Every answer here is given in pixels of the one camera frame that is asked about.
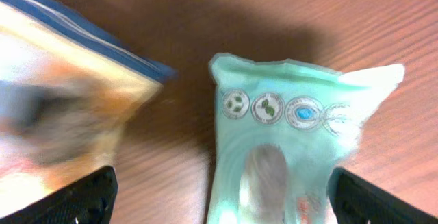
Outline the teal wet wipes pack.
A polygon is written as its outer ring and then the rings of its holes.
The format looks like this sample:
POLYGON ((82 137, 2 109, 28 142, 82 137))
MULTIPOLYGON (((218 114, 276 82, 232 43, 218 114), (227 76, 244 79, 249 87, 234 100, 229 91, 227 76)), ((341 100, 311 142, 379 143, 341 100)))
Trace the teal wet wipes pack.
POLYGON ((347 73, 230 53, 216 83, 216 170, 208 223, 323 223, 334 167, 404 79, 402 64, 347 73))

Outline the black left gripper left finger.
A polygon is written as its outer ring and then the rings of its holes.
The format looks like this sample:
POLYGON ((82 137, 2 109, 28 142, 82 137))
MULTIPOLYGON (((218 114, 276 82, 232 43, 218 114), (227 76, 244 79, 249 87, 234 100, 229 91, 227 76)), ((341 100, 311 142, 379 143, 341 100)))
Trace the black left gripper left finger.
POLYGON ((115 170, 104 166, 1 218, 1 224, 109 224, 118 192, 115 170))

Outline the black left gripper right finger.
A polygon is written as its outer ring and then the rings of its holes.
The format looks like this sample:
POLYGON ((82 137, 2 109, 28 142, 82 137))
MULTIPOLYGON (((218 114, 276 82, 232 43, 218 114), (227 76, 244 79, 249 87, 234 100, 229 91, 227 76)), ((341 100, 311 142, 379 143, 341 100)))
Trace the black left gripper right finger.
POLYGON ((339 224, 437 224, 436 217, 342 167, 333 170, 328 184, 339 224))

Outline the yellow snack bag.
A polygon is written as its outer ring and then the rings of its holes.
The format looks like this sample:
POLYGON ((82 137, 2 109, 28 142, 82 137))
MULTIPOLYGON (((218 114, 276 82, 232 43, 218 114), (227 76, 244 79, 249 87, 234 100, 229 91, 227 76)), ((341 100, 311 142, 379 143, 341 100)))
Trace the yellow snack bag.
POLYGON ((173 73, 56 0, 1 0, 1 215, 113 165, 173 73))

